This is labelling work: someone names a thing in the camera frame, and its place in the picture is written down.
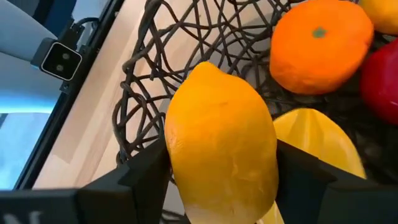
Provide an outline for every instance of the red fruit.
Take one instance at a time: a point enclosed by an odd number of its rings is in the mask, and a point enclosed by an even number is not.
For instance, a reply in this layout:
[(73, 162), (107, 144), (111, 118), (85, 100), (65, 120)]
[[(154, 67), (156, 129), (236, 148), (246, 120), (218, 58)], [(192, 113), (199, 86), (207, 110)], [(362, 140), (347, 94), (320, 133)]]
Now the red fruit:
[(398, 125), (398, 39), (380, 48), (365, 61), (361, 94), (376, 114)]

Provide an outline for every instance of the camera lens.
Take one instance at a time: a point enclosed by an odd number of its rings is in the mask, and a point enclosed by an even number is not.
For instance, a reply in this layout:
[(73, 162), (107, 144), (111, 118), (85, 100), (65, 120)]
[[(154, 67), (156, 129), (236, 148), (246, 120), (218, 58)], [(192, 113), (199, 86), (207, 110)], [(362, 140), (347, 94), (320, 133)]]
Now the camera lens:
[(63, 71), (63, 66), (62, 65), (57, 65), (57, 71), (62, 72)]
[(68, 60), (70, 58), (70, 55), (67, 54), (67, 53), (63, 53), (62, 54), (62, 58), (65, 59), (65, 60)]

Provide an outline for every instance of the woven metal basket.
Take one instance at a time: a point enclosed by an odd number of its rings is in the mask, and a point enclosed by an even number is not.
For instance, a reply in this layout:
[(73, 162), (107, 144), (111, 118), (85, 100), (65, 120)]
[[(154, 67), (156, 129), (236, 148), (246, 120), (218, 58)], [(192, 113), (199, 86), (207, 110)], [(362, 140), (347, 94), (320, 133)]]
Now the woven metal basket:
[[(113, 113), (120, 144), (117, 163), (127, 161), (163, 134), (169, 100), (194, 66), (209, 60), (252, 84), (273, 118), (303, 107), (325, 113), (354, 142), (369, 178), (398, 183), (394, 167), (398, 143), (393, 137), (398, 136), (397, 128), (383, 123), (363, 104), (357, 75), (338, 91), (313, 97), (290, 93), (270, 77), (272, 32), (283, 14), (299, 2), (147, 0), (134, 51), (123, 65), (123, 97)], [(371, 50), (386, 43), (385, 36), (376, 34)]]

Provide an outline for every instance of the cable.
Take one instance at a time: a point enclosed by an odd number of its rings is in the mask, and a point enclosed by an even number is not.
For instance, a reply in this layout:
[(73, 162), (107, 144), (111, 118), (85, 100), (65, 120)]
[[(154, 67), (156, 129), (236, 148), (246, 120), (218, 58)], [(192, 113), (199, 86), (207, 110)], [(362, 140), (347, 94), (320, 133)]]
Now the cable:
[(83, 24), (87, 23), (87, 22), (95, 22), (95, 23), (99, 23), (100, 19), (98, 19), (97, 17), (87, 17), (84, 19), (80, 19), (79, 21), (77, 21), (75, 24), (77, 26), (82, 26)]

